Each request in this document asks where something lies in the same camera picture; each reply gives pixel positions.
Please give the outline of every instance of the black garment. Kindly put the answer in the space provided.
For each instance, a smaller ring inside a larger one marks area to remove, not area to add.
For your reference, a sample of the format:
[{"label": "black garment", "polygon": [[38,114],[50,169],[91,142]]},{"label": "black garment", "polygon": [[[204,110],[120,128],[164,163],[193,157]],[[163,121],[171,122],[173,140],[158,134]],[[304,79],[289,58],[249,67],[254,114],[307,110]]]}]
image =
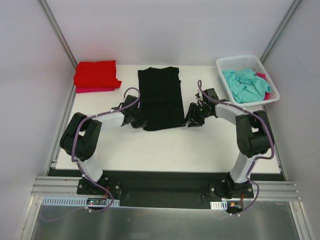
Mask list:
[{"label": "black garment", "polygon": [[184,125],[179,68],[149,67],[139,70],[140,108],[147,120],[146,131],[170,129]]}]

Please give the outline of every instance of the turquoise cloth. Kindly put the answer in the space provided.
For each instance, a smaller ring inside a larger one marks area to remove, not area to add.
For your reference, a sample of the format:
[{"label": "turquoise cloth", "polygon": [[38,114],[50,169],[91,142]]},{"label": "turquoise cloth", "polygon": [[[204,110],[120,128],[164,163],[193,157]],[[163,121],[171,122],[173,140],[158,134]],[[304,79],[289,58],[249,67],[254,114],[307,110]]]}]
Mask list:
[{"label": "turquoise cloth", "polygon": [[265,94],[272,91],[269,83],[262,77],[256,76],[250,68],[237,72],[225,70],[222,73],[238,104],[262,101],[265,99]]}]

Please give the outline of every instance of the metal frame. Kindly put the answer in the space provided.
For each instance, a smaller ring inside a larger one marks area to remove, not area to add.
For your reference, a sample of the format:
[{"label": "metal frame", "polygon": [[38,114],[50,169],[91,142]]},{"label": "metal frame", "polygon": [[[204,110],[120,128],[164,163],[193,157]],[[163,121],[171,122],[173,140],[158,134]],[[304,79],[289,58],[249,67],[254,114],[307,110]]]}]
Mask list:
[{"label": "metal frame", "polygon": [[[67,55],[71,65],[75,68],[77,61],[70,50],[66,39],[47,3],[46,0],[38,0],[49,24],[52,27],[58,41],[60,42],[65,54]],[[264,62],[268,57],[269,53],[275,46],[275,43],[283,33],[284,29],[291,20],[293,14],[296,12],[298,6],[302,0],[294,0],[289,7],[287,13],[283,17],[281,23],[276,29],[270,42],[268,43],[263,55],[261,56],[261,62]],[[71,89],[68,96],[67,103],[64,108],[64,114],[59,124],[57,138],[51,151],[50,163],[48,164],[47,174],[51,168],[56,164],[57,157],[60,152],[59,139],[65,130],[68,120],[71,114],[72,106],[74,104],[76,93],[75,88]],[[282,169],[282,174],[285,177],[285,169],[282,167],[281,161],[279,165]],[[39,213],[39,209],[44,196],[73,196],[78,197],[77,187],[80,177],[52,177],[52,176],[39,176],[36,178],[34,187],[32,189],[29,202],[24,213],[22,224],[20,226],[17,239],[29,240],[31,239],[33,230],[35,228],[36,219]],[[293,218],[296,224],[296,228],[300,239],[302,240],[313,240],[315,239],[310,228],[310,224],[307,220],[304,206],[302,203],[301,194],[295,182],[289,181],[257,181],[260,186],[259,201],[285,201],[290,202]]]}]

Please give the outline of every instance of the red cloth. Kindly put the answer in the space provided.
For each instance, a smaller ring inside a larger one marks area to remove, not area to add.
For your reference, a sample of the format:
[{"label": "red cloth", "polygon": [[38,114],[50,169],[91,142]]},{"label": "red cloth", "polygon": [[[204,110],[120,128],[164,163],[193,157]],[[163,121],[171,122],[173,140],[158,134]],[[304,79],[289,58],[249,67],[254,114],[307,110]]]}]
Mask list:
[{"label": "red cloth", "polygon": [[113,87],[102,87],[102,88],[97,88],[97,87],[75,87],[75,92],[77,94],[83,94],[83,93],[95,93],[95,92],[110,92],[114,91],[115,88]]},{"label": "red cloth", "polygon": [[[264,80],[267,81],[266,75],[260,72],[257,72],[256,75],[260,78],[263,78]],[[264,95],[264,99],[263,100],[268,100],[270,98],[270,92],[266,92]]]},{"label": "red cloth", "polygon": [[116,61],[79,62],[73,77],[78,88],[120,88],[116,78]]}]

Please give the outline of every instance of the white laundry basket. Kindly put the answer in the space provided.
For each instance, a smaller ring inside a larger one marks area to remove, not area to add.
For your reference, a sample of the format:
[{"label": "white laundry basket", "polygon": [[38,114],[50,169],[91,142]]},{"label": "white laundry basket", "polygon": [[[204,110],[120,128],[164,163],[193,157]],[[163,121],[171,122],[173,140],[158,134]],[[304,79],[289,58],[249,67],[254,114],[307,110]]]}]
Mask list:
[{"label": "white laundry basket", "polygon": [[[257,58],[254,55],[240,55],[240,56],[229,56],[224,58],[219,58],[216,61],[216,66],[218,67],[218,73],[220,80],[222,82],[222,85],[226,91],[226,94],[228,95],[229,101],[233,104],[236,104],[241,107],[252,107],[252,106],[259,106],[268,104],[274,101],[279,100],[280,95],[278,90],[276,89],[276,86],[272,82],[270,76],[268,75],[267,71],[265,70],[264,66],[260,62],[259,58]],[[270,93],[270,98],[268,100],[263,101],[255,101],[255,102],[248,102],[248,103],[237,103],[232,96],[232,93],[229,89],[229,86],[227,84],[227,81],[223,75],[224,70],[236,70],[240,71],[242,69],[252,69],[256,73],[262,73],[265,74],[267,82],[270,84],[272,88],[272,92]]]}]

